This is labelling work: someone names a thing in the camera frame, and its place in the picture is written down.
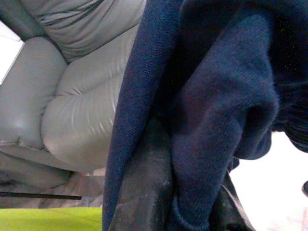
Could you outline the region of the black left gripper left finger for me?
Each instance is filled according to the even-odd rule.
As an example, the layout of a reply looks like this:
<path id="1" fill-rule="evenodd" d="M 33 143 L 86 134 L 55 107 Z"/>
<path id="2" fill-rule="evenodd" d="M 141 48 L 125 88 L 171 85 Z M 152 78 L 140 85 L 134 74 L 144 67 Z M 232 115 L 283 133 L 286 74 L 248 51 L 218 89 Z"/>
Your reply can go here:
<path id="1" fill-rule="evenodd" d="M 158 118 L 147 125 L 129 160 L 111 231 L 162 231 L 173 194 L 170 138 Z"/>

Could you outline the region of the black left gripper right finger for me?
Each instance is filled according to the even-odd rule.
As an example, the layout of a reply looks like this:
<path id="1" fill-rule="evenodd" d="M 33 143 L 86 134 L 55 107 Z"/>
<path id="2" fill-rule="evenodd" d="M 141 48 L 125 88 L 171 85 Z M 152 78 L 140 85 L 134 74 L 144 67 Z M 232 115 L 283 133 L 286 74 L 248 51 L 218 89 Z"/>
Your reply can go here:
<path id="1" fill-rule="evenodd" d="M 254 231 L 230 178 L 225 178 L 214 202 L 215 231 Z"/>

